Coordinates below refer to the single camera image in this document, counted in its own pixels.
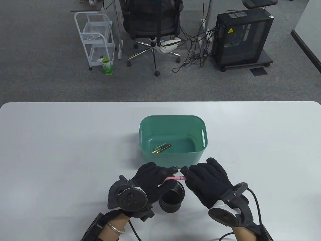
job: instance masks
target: wall baseboard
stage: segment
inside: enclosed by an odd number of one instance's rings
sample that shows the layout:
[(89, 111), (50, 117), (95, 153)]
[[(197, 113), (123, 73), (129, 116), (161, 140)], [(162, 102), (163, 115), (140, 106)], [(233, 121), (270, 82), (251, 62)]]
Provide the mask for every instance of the wall baseboard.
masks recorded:
[(306, 56), (310, 59), (312, 64), (319, 70), (321, 73), (321, 63), (320, 60), (314, 55), (314, 53), (309, 49), (309, 47), (305, 44), (305, 42), (300, 38), (300, 36), (296, 33), (295, 30), (292, 30), (291, 36), (294, 38), (294, 40), (297, 42), (297, 44), (300, 46), (300, 48), (303, 50), (303, 52), (306, 54)]

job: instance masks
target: white table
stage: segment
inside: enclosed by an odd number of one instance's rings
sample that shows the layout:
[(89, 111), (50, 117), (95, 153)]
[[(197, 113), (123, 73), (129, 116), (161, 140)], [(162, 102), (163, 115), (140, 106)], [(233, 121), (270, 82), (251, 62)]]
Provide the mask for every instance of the white table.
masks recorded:
[[(216, 158), (232, 183), (248, 182), (275, 241), (319, 240), (321, 107), (315, 102), (7, 103), (0, 110), (0, 240), (79, 241), (107, 193), (143, 164), (148, 115), (188, 114), (206, 124), (201, 161)], [(257, 211), (250, 193), (254, 219)], [(143, 241), (209, 241), (230, 228), (189, 190), (180, 210), (145, 223)], [(136, 241), (130, 227), (124, 241)]]

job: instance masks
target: black cable bundle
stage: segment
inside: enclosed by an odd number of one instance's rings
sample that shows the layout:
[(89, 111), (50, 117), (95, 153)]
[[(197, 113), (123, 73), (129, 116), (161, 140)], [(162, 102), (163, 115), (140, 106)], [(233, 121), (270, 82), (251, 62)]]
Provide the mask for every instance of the black cable bundle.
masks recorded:
[[(205, 0), (203, 0), (203, 17), (202, 17), (202, 19), (204, 18), (204, 4), (205, 4)], [(176, 67), (176, 68), (172, 69), (172, 71), (174, 73), (177, 73), (182, 67), (188, 68), (191, 65), (200, 65), (200, 67), (204, 66), (204, 63), (205, 63), (205, 61), (207, 59), (207, 56), (208, 56), (208, 48), (209, 48), (209, 45), (210, 45), (210, 39), (211, 39), (211, 37), (214, 37), (216, 35), (216, 27), (211, 29), (211, 30), (209, 30), (208, 32), (205, 31), (205, 32), (200, 33), (200, 31), (202, 29), (202, 26), (203, 26), (203, 23), (206, 21), (206, 19), (208, 17), (208, 14), (209, 14), (209, 10), (207, 11), (206, 17), (203, 20), (200, 28), (198, 29), (197, 35), (195, 35), (195, 36), (190, 36), (181, 27), (181, 31), (184, 34), (184, 36), (186, 37), (186, 39), (183, 40), (183, 43), (180, 44), (179, 47), (184, 45), (184, 44), (186, 44), (187, 42), (190, 42), (191, 45), (187, 49), (187, 57), (186, 57), (184, 63), (180, 67)], [(205, 33), (205, 36), (202, 37), (201, 39), (198, 39), (200, 37), (200, 35), (204, 34), (204, 33)], [(200, 53), (196, 53), (196, 47), (197, 47), (197, 43), (199, 41), (205, 41), (204, 53), (203, 53), (202, 57), (200, 57)]]

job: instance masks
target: teal plastic basket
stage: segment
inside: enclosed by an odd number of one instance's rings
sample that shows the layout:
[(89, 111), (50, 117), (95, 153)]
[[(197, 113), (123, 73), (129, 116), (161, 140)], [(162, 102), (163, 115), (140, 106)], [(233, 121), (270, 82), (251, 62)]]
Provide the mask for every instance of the teal plastic basket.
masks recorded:
[[(155, 147), (164, 143), (172, 145), (160, 153), (152, 153)], [(205, 123), (193, 115), (148, 116), (140, 123), (139, 146), (147, 163), (189, 167), (199, 162), (207, 147)]]

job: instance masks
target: chair base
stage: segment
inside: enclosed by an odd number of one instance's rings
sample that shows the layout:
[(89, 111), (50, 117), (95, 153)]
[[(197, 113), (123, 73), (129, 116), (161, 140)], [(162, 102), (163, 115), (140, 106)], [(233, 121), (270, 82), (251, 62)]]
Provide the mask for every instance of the chair base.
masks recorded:
[[(136, 53), (134, 55), (132, 55), (131, 57), (127, 58), (128, 62), (127, 62), (127, 66), (132, 66), (132, 63), (130, 62), (131, 59), (133, 58), (136, 58), (137, 56), (143, 54), (143, 53), (146, 53), (148, 51), (152, 51), (153, 53), (153, 57), (154, 57), (154, 66), (155, 66), (155, 73), (154, 75), (156, 77), (158, 77), (161, 73), (157, 70), (156, 68), (156, 59), (155, 59), (155, 47), (151, 47), (150, 44), (148, 43), (144, 43), (144, 42), (140, 42), (140, 41), (136, 41), (136, 43), (134, 44), (134, 48), (137, 49), (138, 48), (138, 44), (141, 44), (143, 46), (147, 46), (148, 48), (144, 49), (143, 51), (139, 52), (139, 53)], [(176, 59), (176, 63), (180, 63), (181, 59), (180, 59), (180, 55), (177, 54), (177, 53), (174, 53), (174, 52), (169, 52), (169, 54), (171, 55), (174, 55), (174, 56), (177, 56), (177, 59)]]

